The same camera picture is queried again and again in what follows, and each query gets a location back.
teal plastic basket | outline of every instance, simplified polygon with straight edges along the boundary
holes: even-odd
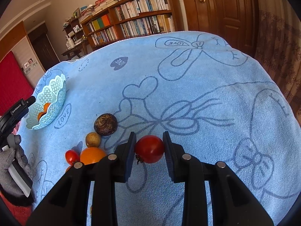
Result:
[[[66,97],[66,77],[64,74],[51,79],[48,86],[44,86],[36,98],[36,102],[29,107],[26,127],[30,130],[41,129],[49,125],[58,116]],[[44,112],[45,103],[51,103],[47,113],[38,121],[38,114]]]

red curtain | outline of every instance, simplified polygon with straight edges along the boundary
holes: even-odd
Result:
[[[10,51],[0,62],[0,115],[21,98],[29,98],[33,90]]]

patterned curtain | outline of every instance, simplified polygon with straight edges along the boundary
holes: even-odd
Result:
[[[278,85],[301,125],[301,22],[287,0],[259,0],[255,59]]]

wooden table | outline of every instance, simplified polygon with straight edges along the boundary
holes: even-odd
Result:
[[[66,52],[63,52],[62,55],[63,56],[68,56],[68,60],[71,60],[74,56],[77,56],[78,58],[80,58],[79,53],[81,52],[81,49],[84,50],[84,55],[87,55],[88,54],[87,43],[88,43],[87,39],[83,40],[80,44],[78,44],[75,47],[67,50]]]

tomato stem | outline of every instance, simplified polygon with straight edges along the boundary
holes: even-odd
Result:
[[[140,163],[143,163],[143,159],[140,157],[140,155],[136,155],[136,159],[137,159],[137,165],[139,165],[139,162]]]

